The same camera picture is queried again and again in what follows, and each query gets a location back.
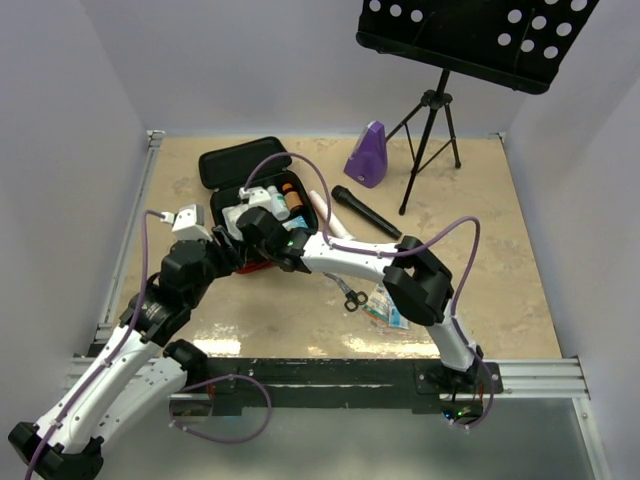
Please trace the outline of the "white plastic bottle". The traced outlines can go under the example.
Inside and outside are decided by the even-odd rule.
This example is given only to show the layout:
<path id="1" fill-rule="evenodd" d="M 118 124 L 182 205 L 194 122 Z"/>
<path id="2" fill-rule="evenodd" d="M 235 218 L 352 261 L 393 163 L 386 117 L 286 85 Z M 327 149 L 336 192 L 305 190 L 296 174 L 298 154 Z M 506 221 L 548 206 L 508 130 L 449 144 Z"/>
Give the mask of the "white plastic bottle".
<path id="1" fill-rule="evenodd" d="M 284 196 L 279 192 L 276 186 L 267 187 L 267 192 L 271 201 L 271 213 L 278 221 L 286 221 L 290 216 L 290 211 L 284 200 Z"/>

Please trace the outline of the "white gauze packet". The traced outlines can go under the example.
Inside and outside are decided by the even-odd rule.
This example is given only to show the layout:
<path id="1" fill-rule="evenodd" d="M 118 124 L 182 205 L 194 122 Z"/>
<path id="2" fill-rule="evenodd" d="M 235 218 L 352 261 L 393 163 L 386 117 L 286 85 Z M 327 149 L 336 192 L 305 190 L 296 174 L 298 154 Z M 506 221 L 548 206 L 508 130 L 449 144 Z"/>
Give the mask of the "white gauze packet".
<path id="1" fill-rule="evenodd" d="M 237 241 L 243 240 L 242 232 L 237 227 L 239 217 L 248 209 L 247 204 L 225 207 L 221 210 L 226 229 L 230 236 Z"/>

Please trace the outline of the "brown medicine bottle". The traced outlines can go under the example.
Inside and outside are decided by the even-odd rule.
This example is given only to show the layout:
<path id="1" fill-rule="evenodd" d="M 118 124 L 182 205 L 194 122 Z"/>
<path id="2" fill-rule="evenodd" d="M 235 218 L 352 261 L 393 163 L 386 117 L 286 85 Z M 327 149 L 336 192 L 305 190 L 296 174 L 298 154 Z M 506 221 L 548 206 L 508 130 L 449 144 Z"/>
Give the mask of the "brown medicine bottle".
<path id="1" fill-rule="evenodd" d="M 304 203 L 291 183 L 282 185 L 282 195 L 288 210 L 291 213 L 297 212 L 304 207 Z"/>

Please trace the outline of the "red black medicine case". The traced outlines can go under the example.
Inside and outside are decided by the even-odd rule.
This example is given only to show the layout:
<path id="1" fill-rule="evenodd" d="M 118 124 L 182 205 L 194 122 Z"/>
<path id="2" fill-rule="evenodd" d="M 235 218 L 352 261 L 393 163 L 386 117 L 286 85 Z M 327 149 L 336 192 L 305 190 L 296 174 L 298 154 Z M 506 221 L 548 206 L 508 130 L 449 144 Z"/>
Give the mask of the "red black medicine case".
<path id="1" fill-rule="evenodd" d="M 262 206 L 290 230 L 318 231 L 319 221 L 301 179 L 290 170 L 292 158 L 281 141 L 268 136 L 202 154 L 198 160 L 203 186 L 212 191 L 210 209 L 214 224 L 222 226 L 244 256 L 239 274 L 270 266 L 269 261 L 242 241 L 236 228 L 239 216 Z"/>

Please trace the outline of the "blue pouch packet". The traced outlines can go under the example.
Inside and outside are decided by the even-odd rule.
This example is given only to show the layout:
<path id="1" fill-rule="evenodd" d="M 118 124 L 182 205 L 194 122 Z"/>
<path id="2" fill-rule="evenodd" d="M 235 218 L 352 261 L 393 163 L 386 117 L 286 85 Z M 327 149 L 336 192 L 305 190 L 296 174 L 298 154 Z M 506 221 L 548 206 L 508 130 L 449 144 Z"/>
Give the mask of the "blue pouch packet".
<path id="1" fill-rule="evenodd" d="M 287 230 L 287 231 L 292 231 L 294 229 L 298 229 L 298 228 L 302 228 L 302 229 L 308 229 L 309 226 L 305 220 L 305 218 L 302 215 L 298 215 L 290 220 L 287 220 L 285 222 L 282 223 L 282 226 Z"/>

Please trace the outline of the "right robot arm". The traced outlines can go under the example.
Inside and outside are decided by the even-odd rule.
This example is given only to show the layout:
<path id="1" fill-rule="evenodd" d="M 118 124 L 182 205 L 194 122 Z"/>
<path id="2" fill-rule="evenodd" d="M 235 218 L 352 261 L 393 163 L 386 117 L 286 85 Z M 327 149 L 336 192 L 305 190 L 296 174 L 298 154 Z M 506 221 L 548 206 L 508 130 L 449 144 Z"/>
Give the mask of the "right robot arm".
<path id="1" fill-rule="evenodd" d="M 452 272 L 430 250 L 456 227 L 474 224 L 474 241 L 458 287 Z M 457 219 L 423 243 L 405 236 L 397 243 L 368 244 L 313 234 L 308 229 L 287 230 L 262 207 L 241 214 L 237 227 L 244 242 L 286 272 L 337 274 L 384 286 L 396 309 L 406 320 L 424 327 L 438 348 L 448 386 L 469 392 L 481 380 L 478 345 L 457 319 L 461 291 L 475 260 L 480 223 L 474 216 Z"/>

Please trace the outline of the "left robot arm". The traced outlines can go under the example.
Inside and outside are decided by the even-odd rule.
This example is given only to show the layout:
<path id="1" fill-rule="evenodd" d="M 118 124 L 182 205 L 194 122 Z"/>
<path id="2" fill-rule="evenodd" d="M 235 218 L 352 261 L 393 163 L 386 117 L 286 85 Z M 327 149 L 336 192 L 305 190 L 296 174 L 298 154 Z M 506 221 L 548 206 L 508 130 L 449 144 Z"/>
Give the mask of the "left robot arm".
<path id="1" fill-rule="evenodd" d="M 211 283 L 243 265 L 238 246 L 222 227 L 179 236 L 71 389 L 37 421 L 9 433 L 27 478 L 95 478 L 106 450 L 149 409 L 205 385 L 206 354 L 173 336 Z"/>

